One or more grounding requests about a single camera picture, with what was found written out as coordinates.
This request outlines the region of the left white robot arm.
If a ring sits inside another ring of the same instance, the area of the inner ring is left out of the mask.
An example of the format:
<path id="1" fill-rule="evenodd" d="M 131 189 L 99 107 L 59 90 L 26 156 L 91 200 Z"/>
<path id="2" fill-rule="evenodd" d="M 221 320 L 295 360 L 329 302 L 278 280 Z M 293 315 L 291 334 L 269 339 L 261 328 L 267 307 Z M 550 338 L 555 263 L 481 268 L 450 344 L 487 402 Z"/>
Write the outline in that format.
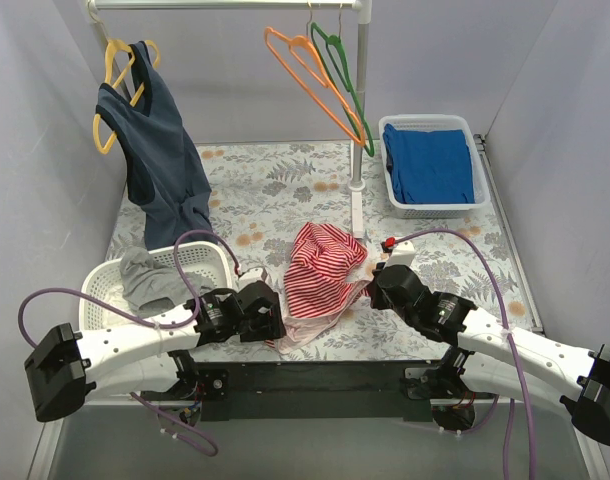
<path id="1" fill-rule="evenodd" d="M 241 342 L 285 335 L 279 295 L 263 281 L 235 291 L 216 288 L 147 321 L 76 332 L 51 328 L 24 362 L 35 417 L 47 423 L 80 409 L 101 379 L 147 358 L 233 336 Z"/>

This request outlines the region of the red white striped tank top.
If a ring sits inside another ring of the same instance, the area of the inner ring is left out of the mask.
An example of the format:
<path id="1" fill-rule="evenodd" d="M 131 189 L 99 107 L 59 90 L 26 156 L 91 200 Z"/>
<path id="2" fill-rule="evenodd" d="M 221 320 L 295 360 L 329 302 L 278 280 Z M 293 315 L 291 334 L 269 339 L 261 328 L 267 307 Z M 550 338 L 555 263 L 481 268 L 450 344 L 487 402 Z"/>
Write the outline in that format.
<path id="1" fill-rule="evenodd" d="M 285 335 L 265 344 L 282 355 L 315 340 L 367 294 L 370 279 L 350 276 L 368 259 L 368 249 L 331 224 L 306 223 L 298 232 L 283 276 Z"/>

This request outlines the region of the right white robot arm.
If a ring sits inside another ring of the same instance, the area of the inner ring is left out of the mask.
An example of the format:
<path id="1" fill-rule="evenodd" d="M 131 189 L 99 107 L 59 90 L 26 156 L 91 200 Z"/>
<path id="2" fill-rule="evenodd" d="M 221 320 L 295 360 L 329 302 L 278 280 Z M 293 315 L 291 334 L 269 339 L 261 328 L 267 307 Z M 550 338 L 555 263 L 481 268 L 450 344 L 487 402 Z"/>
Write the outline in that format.
<path id="1" fill-rule="evenodd" d="M 563 405 L 578 431 L 610 446 L 610 346 L 592 351 L 521 328 L 508 332 L 471 301 L 430 291 L 404 265 L 378 268 L 368 290 L 373 308 L 449 345 L 455 362 L 437 373 L 445 395 L 527 392 L 540 405 Z"/>

